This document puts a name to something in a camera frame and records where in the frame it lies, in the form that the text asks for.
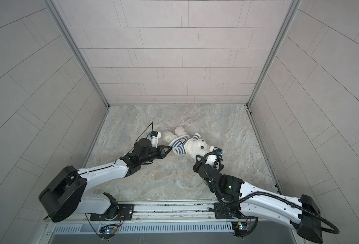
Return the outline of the blue white striped knit sweater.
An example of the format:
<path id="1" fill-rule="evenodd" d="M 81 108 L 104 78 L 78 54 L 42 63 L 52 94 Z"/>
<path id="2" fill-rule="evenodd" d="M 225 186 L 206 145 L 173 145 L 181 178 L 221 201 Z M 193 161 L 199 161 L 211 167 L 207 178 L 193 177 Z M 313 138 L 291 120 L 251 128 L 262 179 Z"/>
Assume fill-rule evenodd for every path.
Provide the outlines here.
<path id="1" fill-rule="evenodd" d="M 172 148 L 172 150 L 174 151 L 174 153 L 176 155 L 188 155 L 189 153 L 187 152 L 187 145 L 190 142 L 196 141 L 198 139 L 200 139 L 201 136 L 200 134 L 196 133 L 194 136 L 189 136 L 189 135 L 182 135 L 176 139 L 174 139 L 169 146 Z"/>

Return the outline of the white plush teddy bear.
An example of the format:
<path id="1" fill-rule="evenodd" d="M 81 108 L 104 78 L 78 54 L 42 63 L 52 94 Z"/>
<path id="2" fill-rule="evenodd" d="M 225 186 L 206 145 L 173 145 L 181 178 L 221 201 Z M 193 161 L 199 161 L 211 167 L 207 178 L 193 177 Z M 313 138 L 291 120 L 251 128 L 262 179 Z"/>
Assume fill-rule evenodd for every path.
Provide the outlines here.
<path id="1" fill-rule="evenodd" d="M 176 138 L 186 135 L 186 131 L 183 127 L 177 127 L 174 130 L 174 133 L 166 131 L 162 133 L 162 140 L 169 144 Z M 196 141 L 190 142 L 187 145 L 188 156 L 195 159 L 197 155 L 204 156 L 207 153 L 210 153 L 211 145 L 207 144 L 203 138 L 200 138 Z"/>

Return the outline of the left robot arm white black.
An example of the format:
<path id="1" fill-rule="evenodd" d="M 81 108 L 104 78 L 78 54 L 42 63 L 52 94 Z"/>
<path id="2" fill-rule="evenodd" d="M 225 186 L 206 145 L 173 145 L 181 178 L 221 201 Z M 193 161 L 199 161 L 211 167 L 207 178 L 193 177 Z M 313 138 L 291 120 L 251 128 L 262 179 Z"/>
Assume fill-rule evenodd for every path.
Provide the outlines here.
<path id="1" fill-rule="evenodd" d="M 62 169 L 38 197 L 48 217 L 54 223 L 77 213 L 115 219 L 119 215 L 119 206 L 111 194 L 96 195 L 86 191 L 105 182 L 131 176 L 142 165 L 165 158 L 172 147 L 157 143 L 157 138 L 142 138 L 134 144 L 132 152 L 114 162 L 93 168 L 67 166 Z"/>

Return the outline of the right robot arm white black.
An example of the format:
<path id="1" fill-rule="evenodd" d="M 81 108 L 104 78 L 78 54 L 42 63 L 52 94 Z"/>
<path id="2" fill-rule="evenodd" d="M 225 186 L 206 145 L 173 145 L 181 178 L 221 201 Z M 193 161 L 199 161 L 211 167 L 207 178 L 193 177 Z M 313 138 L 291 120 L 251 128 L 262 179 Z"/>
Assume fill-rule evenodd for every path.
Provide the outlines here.
<path id="1" fill-rule="evenodd" d="M 289 197 L 265 191 L 239 178 L 221 174 L 207 163 L 215 155 L 196 156 L 193 170 L 200 175 L 224 209 L 237 218 L 255 217 L 273 221 L 296 231 L 313 243 L 323 242 L 320 209 L 308 195 Z"/>

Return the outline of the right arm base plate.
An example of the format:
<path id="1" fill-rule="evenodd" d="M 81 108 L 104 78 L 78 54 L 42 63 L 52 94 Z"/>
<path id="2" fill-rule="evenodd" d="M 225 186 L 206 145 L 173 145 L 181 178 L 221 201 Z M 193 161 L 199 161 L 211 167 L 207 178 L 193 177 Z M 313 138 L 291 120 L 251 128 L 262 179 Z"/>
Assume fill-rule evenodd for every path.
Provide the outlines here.
<path id="1" fill-rule="evenodd" d="M 214 207 L 210 211 L 215 213 L 216 219 L 250 219 L 251 217 L 244 215 L 240 206 L 225 206 L 219 202 L 214 203 Z"/>

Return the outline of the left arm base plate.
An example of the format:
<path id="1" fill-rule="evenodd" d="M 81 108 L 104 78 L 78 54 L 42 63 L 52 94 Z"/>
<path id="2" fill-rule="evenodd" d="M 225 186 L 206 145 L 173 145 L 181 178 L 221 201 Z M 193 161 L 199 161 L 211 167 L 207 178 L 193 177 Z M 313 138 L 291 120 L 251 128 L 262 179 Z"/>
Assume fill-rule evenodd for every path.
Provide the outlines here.
<path id="1" fill-rule="evenodd" d="M 103 214 L 91 214 L 90 221 L 130 221 L 132 219 L 134 204 L 111 205 Z"/>

